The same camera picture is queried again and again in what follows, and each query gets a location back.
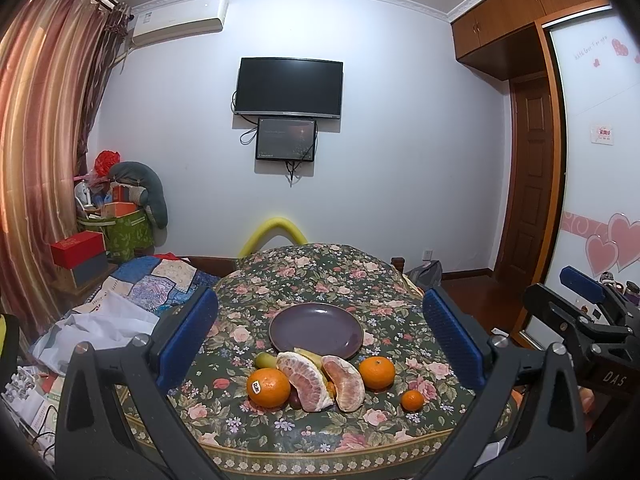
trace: yellow foam arch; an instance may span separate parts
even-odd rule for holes
[[[240,254],[238,254],[238,258],[243,258],[253,253],[260,239],[269,231],[278,227],[284,229],[287,233],[289,233],[295,243],[297,243],[298,245],[304,245],[308,243],[306,241],[305,235],[302,234],[300,229],[298,229],[291,220],[276,216],[274,218],[269,218],[267,221],[260,224],[260,227],[255,230],[254,234],[251,235],[251,237],[242,247]]]

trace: television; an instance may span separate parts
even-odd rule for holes
[[[255,142],[258,160],[312,162],[316,154],[316,121],[260,117]]]
[[[339,119],[342,62],[284,57],[243,57],[235,113]]]

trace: small orange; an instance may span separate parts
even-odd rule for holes
[[[263,408],[277,408],[287,402],[291,384],[287,376],[276,368],[261,368],[246,380],[249,398]]]
[[[370,390],[383,390],[391,386],[396,378],[394,364],[386,357],[367,357],[360,363],[358,371],[364,385]]]
[[[328,381],[326,384],[326,389],[329,392],[329,396],[332,399],[335,399],[335,384],[333,384],[331,381]]]
[[[406,412],[417,412],[424,406],[424,397],[420,392],[408,390],[400,398],[400,404]]]

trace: air conditioner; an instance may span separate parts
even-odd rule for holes
[[[145,46],[205,32],[225,25],[229,0],[188,0],[143,12],[133,30],[133,44]]]

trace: grapefruit segment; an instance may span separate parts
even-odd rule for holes
[[[319,412],[334,403],[324,386],[322,372],[311,360],[295,352],[281,352],[276,364],[298,391],[303,410]]]
[[[344,412],[356,411],[364,402],[364,383],[356,368],[334,355],[324,356],[322,367],[335,384],[338,407]]]

